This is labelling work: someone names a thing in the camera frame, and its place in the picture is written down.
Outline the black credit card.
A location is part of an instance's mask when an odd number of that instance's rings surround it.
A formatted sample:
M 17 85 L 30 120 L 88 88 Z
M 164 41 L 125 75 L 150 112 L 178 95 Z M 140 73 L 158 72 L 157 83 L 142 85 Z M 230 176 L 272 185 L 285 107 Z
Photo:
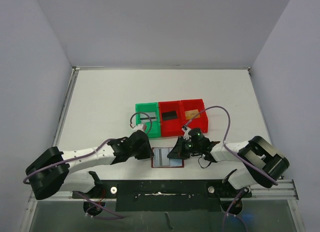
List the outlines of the black credit card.
M 163 121 L 174 120 L 178 118 L 176 111 L 163 112 L 161 116 Z

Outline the red leather card holder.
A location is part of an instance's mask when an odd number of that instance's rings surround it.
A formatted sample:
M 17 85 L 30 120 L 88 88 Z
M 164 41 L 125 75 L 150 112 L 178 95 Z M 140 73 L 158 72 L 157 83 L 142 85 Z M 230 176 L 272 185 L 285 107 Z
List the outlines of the red leather card holder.
M 181 159 L 170 159 L 168 158 L 169 152 L 171 152 L 172 147 L 154 147 L 153 158 L 151 160 L 152 168 L 183 168 L 184 160 Z

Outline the green plastic bin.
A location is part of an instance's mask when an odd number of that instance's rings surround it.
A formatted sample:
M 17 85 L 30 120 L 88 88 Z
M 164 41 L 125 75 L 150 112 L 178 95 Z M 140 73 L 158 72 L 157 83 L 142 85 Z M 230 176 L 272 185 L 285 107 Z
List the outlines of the green plastic bin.
M 135 105 L 135 111 L 139 114 L 135 117 L 138 124 L 146 125 L 149 138 L 161 137 L 160 111 L 157 102 L 139 103 Z

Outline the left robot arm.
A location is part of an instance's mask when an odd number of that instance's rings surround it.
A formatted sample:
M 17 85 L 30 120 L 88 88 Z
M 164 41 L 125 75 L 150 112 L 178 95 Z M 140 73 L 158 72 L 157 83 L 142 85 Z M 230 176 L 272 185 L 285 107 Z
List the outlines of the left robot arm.
M 25 171 L 23 183 L 30 185 L 37 200 L 47 199 L 59 191 L 82 192 L 90 198 L 99 198 L 104 185 L 92 168 L 115 165 L 134 157 L 137 160 L 154 155 L 149 137 L 142 130 L 128 137 L 106 139 L 97 147 L 61 151 L 48 148 Z

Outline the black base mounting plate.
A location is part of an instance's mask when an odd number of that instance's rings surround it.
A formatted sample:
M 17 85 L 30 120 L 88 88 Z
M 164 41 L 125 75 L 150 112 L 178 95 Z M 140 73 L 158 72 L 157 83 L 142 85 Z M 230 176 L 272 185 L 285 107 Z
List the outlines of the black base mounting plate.
M 217 180 L 102 180 L 74 199 L 115 200 L 116 212 L 184 212 L 227 209 L 239 190 Z

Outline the gold credit card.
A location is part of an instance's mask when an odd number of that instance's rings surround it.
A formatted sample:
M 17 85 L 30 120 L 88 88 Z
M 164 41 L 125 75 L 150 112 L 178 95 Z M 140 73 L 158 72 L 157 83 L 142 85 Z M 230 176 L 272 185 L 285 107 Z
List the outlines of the gold credit card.
M 193 110 L 187 110 L 184 112 L 185 114 L 185 119 L 186 120 L 190 120 L 192 118 L 199 118 L 200 115 L 198 115 L 199 111 L 197 109 L 193 109 Z

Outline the white VIP card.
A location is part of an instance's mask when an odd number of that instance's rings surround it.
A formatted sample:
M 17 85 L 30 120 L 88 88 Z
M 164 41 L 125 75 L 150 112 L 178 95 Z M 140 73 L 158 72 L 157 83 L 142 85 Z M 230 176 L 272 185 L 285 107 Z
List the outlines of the white VIP card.
M 140 121 L 143 123 L 150 122 L 152 121 L 157 121 L 158 117 L 155 112 L 144 112 L 139 115 L 140 116 Z

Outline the red bin with black card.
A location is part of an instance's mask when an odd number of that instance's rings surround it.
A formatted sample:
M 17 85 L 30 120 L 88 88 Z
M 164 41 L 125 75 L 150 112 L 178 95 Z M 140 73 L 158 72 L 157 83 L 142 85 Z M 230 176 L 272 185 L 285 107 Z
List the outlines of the red bin with black card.
M 159 102 L 160 128 L 162 137 L 181 136 L 182 117 L 180 101 Z

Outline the aluminium front rail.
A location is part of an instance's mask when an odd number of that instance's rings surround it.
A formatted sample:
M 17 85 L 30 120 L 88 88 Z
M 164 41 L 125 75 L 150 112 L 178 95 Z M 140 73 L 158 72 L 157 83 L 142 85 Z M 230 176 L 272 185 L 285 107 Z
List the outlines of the aluminium front rail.
M 251 195 L 257 200 L 299 200 L 294 180 L 278 180 L 278 185 L 271 188 L 252 185 Z

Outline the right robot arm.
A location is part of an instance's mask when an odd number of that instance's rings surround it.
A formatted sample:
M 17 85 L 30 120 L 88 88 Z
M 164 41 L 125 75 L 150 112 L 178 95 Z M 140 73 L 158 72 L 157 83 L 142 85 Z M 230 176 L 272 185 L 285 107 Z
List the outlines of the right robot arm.
M 230 197 L 255 184 L 271 188 L 290 166 L 288 159 L 261 136 L 244 142 L 221 144 L 205 137 L 199 128 L 188 129 L 179 136 L 167 157 L 186 160 L 197 155 L 210 164 L 223 161 L 244 164 L 244 168 L 235 169 L 224 178 L 222 189 Z

